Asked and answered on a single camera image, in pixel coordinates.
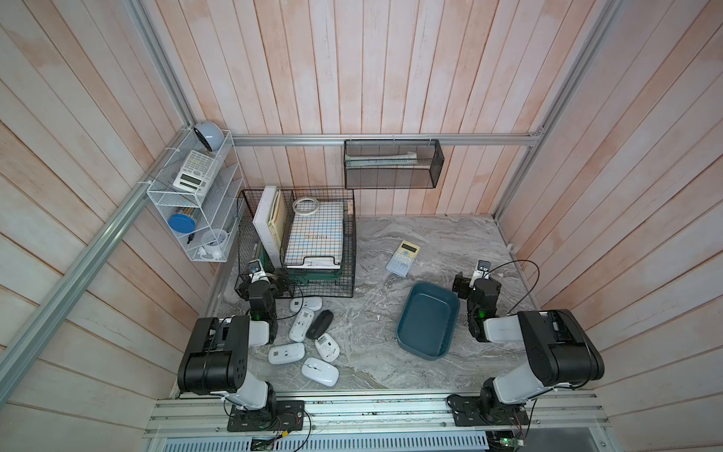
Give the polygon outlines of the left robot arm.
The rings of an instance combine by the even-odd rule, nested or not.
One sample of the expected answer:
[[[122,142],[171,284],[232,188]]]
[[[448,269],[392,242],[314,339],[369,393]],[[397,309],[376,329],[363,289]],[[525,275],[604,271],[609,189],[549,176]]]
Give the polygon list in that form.
[[[217,395],[246,412],[276,411],[272,385],[248,371],[249,349],[272,344],[278,333],[278,287],[268,274],[250,270],[244,316],[196,321],[177,373],[182,393]]]

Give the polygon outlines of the black computer mouse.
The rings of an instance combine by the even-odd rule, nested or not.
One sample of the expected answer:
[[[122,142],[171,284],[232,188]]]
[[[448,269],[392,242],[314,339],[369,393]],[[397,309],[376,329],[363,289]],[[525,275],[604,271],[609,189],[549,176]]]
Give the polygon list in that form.
[[[333,312],[330,310],[321,311],[306,331],[306,337],[310,340],[319,339],[329,329],[333,318]]]

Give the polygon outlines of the white mouse small underside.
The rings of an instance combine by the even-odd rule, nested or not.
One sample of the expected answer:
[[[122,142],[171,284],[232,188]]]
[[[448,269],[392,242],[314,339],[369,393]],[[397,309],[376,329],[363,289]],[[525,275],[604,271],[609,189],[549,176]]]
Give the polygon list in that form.
[[[314,341],[318,354],[327,363],[334,362],[341,353],[338,343],[328,334],[324,333]]]

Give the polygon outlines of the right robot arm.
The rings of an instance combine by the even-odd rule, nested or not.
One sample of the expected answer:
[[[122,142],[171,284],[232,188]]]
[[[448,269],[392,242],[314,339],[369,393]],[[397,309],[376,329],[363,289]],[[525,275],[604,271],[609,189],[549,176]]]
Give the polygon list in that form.
[[[516,412],[559,386],[579,389],[604,376],[604,360],[571,311],[520,311],[498,316],[501,284],[489,275],[455,277],[452,291],[467,301],[470,334],[480,343],[519,343],[526,361],[486,380],[474,403],[487,418]]]

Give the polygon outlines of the white mouse long underside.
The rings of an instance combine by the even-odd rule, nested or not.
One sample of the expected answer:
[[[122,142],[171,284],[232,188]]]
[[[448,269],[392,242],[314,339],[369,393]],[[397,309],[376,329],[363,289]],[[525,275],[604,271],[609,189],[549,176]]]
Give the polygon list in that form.
[[[301,343],[306,339],[307,331],[314,322],[316,313],[308,308],[301,308],[296,316],[289,331],[289,339],[293,342]]]

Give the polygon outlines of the white mouse underside up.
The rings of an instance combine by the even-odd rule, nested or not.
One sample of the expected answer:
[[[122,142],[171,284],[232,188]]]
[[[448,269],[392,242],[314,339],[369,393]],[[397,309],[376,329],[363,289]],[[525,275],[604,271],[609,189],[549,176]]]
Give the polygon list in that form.
[[[305,344],[290,343],[273,347],[267,354],[267,359],[271,365],[287,365],[301,361],[305,357]]]

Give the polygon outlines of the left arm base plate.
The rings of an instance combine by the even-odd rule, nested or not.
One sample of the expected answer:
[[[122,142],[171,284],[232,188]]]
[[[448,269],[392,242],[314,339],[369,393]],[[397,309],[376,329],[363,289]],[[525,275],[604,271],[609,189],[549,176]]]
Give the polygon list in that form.
[[[227,424],[229,432],[301,431],[305,403],[299,400],[270,401],[260,410],[233,407]]]

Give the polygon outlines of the white mouse top facing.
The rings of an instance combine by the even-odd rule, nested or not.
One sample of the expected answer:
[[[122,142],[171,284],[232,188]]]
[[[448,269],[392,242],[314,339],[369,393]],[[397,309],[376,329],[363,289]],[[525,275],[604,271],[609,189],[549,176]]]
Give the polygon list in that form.
[[[334,365],[313,357],[304,361],[301,373],[305,378],[326,387],[334,387],[340,376],[339,370]]]

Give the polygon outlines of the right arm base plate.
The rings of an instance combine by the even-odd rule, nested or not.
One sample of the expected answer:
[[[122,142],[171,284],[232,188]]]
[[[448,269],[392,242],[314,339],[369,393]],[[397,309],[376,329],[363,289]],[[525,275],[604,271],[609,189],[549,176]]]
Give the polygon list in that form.
[[[457,427],[517,426],[529,421],[523,405],[506,405],[493,395],[449,395],[446,404]]]

